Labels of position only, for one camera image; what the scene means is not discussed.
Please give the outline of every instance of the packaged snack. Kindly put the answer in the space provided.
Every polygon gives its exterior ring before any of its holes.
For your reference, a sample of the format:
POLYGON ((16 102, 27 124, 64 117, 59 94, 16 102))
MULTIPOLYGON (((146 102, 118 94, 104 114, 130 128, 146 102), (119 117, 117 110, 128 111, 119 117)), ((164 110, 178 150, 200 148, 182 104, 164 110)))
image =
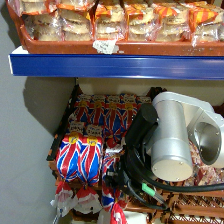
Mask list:
POLYGON ((219 40, 224 41, 224 23, 220 26, 218 34, 219 34, 219 40))
POLYGON ((58 12, 32 16, 33 36, 39 41, 61 41, 61 22, 58 12))
POLYGON ((78 178, 83 187, 74 197, 74 209, 84 214, 99 212, 99 195, 91 187, 98 183, 102 161, 103 138, 101 133, 84 136, 78 158, 78 178))
POLYGON ((95 39, 122 40, 126 21, 119 0, 100 0, 95 12, 95 39))
POLYGON ((57 208, 57 216, 65 216, 74 206, 73 191, 69 186, 78 177, 78 163, 80 158, 80 150, 83 141, 83 128, 79 131, 67 133, 59 147, 56 163, 57 170, 62 178, 60 181, 55 200, 51 201, 51 205, 57 208))
POLYGON ((104 125, 105 95, 93 95, 89 105, 89 123, 104 125))
POLYGON ((189 8, 192 45, 200 42, 219 41, 219 29, 224 22, 224 10, 207 2, 185 4, 189 8))
POLYGON ((177 3, 152 4, 159 16, 160 29, 156 41, 173 42, 190 39, 188 8, 177 3))
POLYGON ((91 96, 80 94, 74 105, 74 112, 71 116, 75 117, 76 121, 87 122, 89 120, 89 104, 91 96))
POLYGON ((110 223, 124 223, 126 219, 123 209, 126 208, 128 198, 117 188, 107 185, 106 176, 115 171, 116 163, 119 161, 119 154, 105 154, 102 164, 102 206, 105 211, 111 212, 110 223))
POLYGON ((55 0, 9 0, 8 3, 18 16, 51 13, 57 9, 55 0))
POLYGON ((121 94, 121 132, 122 137, 125 136, 127 130, 131 126, 131 123, 137 114, 136 95, 134 94, 121 94))
POLYGON ((136 102, 137 102, 137 109, 139 110, 141 105, 143 103, 152 103, 151 98, 149 96, 137 96, 136 97, 136 102))
POLYGON ((147 41, 153 39, 156 30, 153 8, 144 1, 125 0, 125 14, 128 24, 128 40, 147 41))
POLYGON ((109 148, 121 141, 121 103, 120 96, 107 95, 105 100, 105 136, 109 148))
POLYGON ((94 0, 58 0, 57 7, 60 9, 68 9, 75 11, 88 11, 91 9, 95 1, 94 0))
POLYGON ((60 10, 65 41, 89 41, 92 39, 92 24, 89 12, 60 10))

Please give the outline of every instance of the store shelf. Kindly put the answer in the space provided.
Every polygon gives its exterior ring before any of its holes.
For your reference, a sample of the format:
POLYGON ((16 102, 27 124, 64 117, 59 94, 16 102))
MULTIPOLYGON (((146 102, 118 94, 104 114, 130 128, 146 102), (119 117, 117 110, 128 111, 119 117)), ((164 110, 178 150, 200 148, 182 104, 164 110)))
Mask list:
POLYGON ((224 57, 29 54, 9 55, 15 76, 224 80, 224 57))

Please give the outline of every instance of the price label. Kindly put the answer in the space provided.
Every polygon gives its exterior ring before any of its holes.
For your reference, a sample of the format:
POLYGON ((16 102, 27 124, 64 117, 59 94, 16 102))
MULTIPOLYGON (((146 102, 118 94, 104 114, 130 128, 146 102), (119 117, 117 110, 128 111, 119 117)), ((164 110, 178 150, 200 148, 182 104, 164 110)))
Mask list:
POLYGON ((116 40, 95 40, 93 48, 99 53, 112 54, 115 47, 116 40))

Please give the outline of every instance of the plastic bag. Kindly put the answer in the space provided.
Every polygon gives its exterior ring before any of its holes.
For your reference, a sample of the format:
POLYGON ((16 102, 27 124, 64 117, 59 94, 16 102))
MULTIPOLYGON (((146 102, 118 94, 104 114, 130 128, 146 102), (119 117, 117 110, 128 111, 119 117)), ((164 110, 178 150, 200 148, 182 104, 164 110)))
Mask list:
POLYGON ((56 163, 62 181, 57 187, 55 200, 51 201, 51 205, 57 208, 58 217, 64 217, 75 206, 75 201, 72 198, 73 191, 68 183, 78 177, 82 141, 83 129, 80 132, 72 131, 65 135, 59 147, 56 163))
POLYGON ((8 4, 18 16, 51 13, 57 9, 55 0, 8 0, 8 4))
POLYGON ((190 39, 188 8, 177 3, 152 4, 159 16, 160 28, 155 41, 175 42, 190 39))
POLYGON ((137 114, 136 95, 134 94, 121 94, 121 133, 122 137, 125 136, 127 130, 131 126, 134 117, 137 114))
POLYGON ((122 40, 126 20, 118 0, 100 0, 95 12, 95 40, 122 40))
POLYGON ((184 4, 189 8, 192 45, 219 41, 219 29, 224 22, 224 10, 207 2, 184 4))
POLYGON ((78 162, 78 178, 83 187, 74 197, 74 209, 84 214, 99 212, 101 205, 98 200, 99 196, 91 187, 98 183, 102 162, 103 137, 102 132, 91 131, 84 136, 80 150, 78 162))
POLYGON ((104 125, 105 95, 93 95, 89 105, 89 123, 104 125))
POLYGON ((92 23, 89 12, 60 10, 65 41, 90 41, 92 23))
POLYGON ((106 185, 106 175, 115 171, 116 163, 119 161, 119 154, 106 153, 102 165, 102 206, 105 211, 111 212, 110 223, 126 224, 123 209, 126 208, 128 198, 119 189, 113 189, 106 185))
POLYGON ((107 95, 105 99, 105 137, 109 148, 121 141, 121 103, 120 96, 107 95))
POLYGON ((125 14, 128 23, 128 40, 148 41, 154 37, 156 30, 153 8, 142 1, 125 0, 125 14))
POLYGON ((75 11, 88 11, 94 5, 94 0, 58 0, 57 7, 75 11))

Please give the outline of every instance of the plastic wrapper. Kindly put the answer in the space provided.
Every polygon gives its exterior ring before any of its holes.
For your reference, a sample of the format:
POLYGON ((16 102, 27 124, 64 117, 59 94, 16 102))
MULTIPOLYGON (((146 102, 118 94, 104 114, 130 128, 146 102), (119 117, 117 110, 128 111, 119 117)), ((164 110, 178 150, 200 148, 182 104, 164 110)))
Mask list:
POLYGON ((119 189, 113 189, 106 185, 106 175, 115 171, 116 163, 119 161, 119 154, 106 153, 102 164, 102 206, 105 211, 111 212, 110 223, 125 223, 126 219, 122 209, 127 206, 128 198, 119 189))
POLYGON ((95 40, 122 40, 126 20, 119 0, 100 0, 95 12, 95 40))
POLYGON ((74 197, 74 209, 83 214, 96 213, 102 209, 99 195, 91 187, 99 181, 103 137, 101 133, 99 135, 92 128, 91 130, 91 135, 83 137, 78 162, 78 178, 83 187, 74 197))
POLYGON ((75 201, 72 199, 73 191, 68 183, 78 177, 82 141, 83 128, 79 132, 72 131, 66 134, 59 147, 56 163, 62 181, 58 184, 55 200, 51 201, 51 205, 57 208, 58 217, 65 216, 75 206, 75 201))
POLYGON ((153 8, 146 2, 125 0, 125 14, 128 24, 128 40, 148 41, 154 39, 156 19, 153 8))
POLYGON ((122 117, 119 95, 106 96, 104 114, 107 147, 113 148, 121 141, 122 117))
POLYGON ((9 0, 8 4, 18 16, 51 13, 57 9, 55 0, 9 0))
POLYGON ((89 105, 89 123, 104 125, 105 95, 93 95, 89 105))
POLYGON ((125 136, 127 130, 137 114, 136 95, 134 94, 121 94, 121 132, 122 137, 125 136))
POLYGON ((149 96, 137 96, 136 97, 136 102, 137 102, 137 109, 139 110, 141 105, 143 103, 152 103, 151 98, 149 96))
POLYGON ((60 10, 65 41, 90 41, 92 23, 89 12, 60 10))
POLYGON ((58 0, 57 7, 75 11, 88 11, 94 5, 94 0, 58 0))
POLYGON ((201 158, 197 147, 189 141, 193 174, 184 181, 184 186, 201 186, 219 184, 224 181, 223 169, 215 169, 214 167, 205 165, 201 158))
POLYGON ((220 26, 218 30, 219 40, 224 41, 224 23, 220 26))
POLYGON ((89 104, 91 96, 86 94, 80 94, 74 105, 74 112, 70 115, 75 117, 76 121, 87 122, 89 119, 89 104))
POLYGON ((190 39, 187 7, 177 3, 157 3, 152 4, 152 7, 159 16, 160 23, 155 41, 176 42, 190 39))
POLYGON ((224 22, 224 10, 207 2, 185 4, 189 7, 189 22, 192 35, 192 45, 201 42, 219 41, 219 30, 224 22))

